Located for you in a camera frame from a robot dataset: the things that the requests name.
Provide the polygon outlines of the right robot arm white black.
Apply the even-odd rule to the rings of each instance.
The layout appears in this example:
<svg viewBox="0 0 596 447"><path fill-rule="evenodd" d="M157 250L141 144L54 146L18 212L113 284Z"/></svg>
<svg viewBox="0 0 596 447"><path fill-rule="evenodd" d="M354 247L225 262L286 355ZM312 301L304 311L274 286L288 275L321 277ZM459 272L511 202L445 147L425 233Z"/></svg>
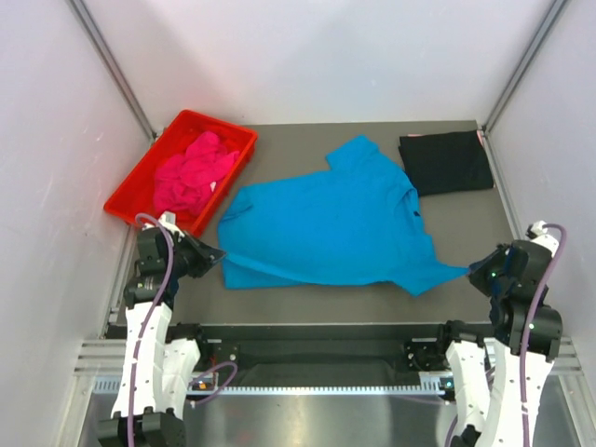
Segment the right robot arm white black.
<svg viewBox="0 0 596 447"><path fill-rule="evenodd" d="M559 247L549 234L514 240L470 267L470 284L491 302L494 366L485 368L484 337L469 325L440 326L434 354L452 371L457 408L446 445L532 445L562 340L562 317L544 302Z"/></svg>

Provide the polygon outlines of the blue t shirt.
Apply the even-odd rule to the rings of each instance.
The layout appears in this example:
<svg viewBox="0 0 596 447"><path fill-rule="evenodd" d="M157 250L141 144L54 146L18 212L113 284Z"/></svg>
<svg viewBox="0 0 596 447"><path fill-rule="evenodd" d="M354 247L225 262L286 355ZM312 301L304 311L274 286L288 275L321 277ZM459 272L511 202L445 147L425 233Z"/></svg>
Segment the blue t shirt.
<svg viewBox="0 0 596 447"><path fill-rule="evenodd" d="M232 290L391 282L420 295L467 273L442 263L403 169L364 136L328 169L237 191L218 224Z"/></svg>

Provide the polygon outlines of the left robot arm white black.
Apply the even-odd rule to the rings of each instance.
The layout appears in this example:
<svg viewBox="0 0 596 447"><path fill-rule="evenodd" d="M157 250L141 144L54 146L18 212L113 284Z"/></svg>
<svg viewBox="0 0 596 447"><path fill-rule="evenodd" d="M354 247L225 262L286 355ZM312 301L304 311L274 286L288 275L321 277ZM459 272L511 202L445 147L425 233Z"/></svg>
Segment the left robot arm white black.
<svg viewBox="0 0 596 447"><path fill-rule="evenodd" d="M194 370L211 356L197 324L171 327L178 281L201 278L224 252L171 223L147 224L139 258L123 290L127 339L121 384L109 419L98 424L102 446L184 446L183 407Z"/></svg>

